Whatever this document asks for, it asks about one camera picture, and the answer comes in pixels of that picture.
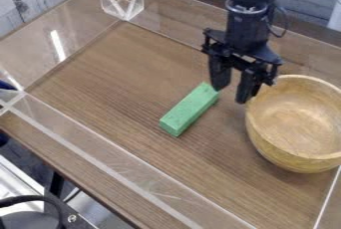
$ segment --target green foam block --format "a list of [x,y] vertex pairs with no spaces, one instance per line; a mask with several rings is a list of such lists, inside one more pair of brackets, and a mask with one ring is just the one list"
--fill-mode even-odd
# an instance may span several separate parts
[[162,129],[178,137],[218,100],[210,84],[200,83],[160,119]]

